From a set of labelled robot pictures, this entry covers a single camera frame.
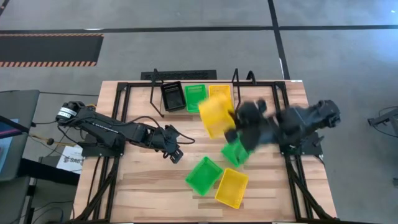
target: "yellow basket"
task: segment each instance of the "yellow basket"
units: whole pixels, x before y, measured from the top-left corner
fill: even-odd
[[[209,97],[218,95],[218,94],[223,94],[226,96],[230,102],[231,106],[232,105],[232,97],[231,97],[231,87],[229,85],[209,85]]]
[[[202,101],[199,105],[200,118],[205,125],[211,139],[231,128],[235,128],[234,119],[229,112],[233,112],[230,100],[222,95],[215,95]]]
[[[248,179],[249,177],[247,175],[230,168],[226,168],[215,199],[230,207],[238,209],[239,206],[241,206]]]

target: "yellow plastic bin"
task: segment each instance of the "yellow plastic bin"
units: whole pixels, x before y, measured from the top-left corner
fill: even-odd
[[[231,128],[235,128],[234,119],[229,113],[233,108],[229,98],[219,94],[202,101],[199,105],[200,118],[211,139]]]
[[[218,187],[215,199],[230,207],[241,206],[249,177],[238,171],[226,168]]]

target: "white paper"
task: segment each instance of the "white paper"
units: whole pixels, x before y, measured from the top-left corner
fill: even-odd
[[[61,156],[58,161],[57,168],[67,171],[72,171],[76,174],[81,174],[81,169],[83,167],[83,156],[81,156],[81,151],[83,149],[80,146],[65,146],[63,150],[63,156]]]

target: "floor mat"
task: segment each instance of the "floor mat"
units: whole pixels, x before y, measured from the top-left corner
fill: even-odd
[[[151,80],[153,72],[141,72],[141,80]],[[216,80],[216,70],[190,70],[159,72],[155,80]]]
[[[103,34],[0,34],[0,67],[92,67]]]

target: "plastic basket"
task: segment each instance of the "plastic basket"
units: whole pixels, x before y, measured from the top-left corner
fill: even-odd
[[[239,138],[230,144],[226,144],[221,150],[221,153],[229,160],[235,167],[239,167],[249,159],[252,151],[247,152]]]
[[[238,171],[226,168],[218,187],[215,199],[238,209],[241,205],[249,177]]]
[[[199,112],[198,104],[207,98],[205,85],[190,85],[185,87],[185,99],[189,113]]]
[[[160,86],[164,109],[168,112],[184,109],[186,103],[181,82],[173,82]]]
[[[229,85],[209,85],[209,97],[218,94],[223,94],[224,96],[226,96],[231,102],[231,107],[233,107],[232,97],[231,97],[231,87]]]
[[[200,118],[205,125],[210,138],[223,134],[225,131],[235,128],[233,112],[230,100],[224,95],[215,95],[199,104]]]
[[[185,181],[194,191],[204,196],[222,173],[222,168],[205,156],[188,174]]]

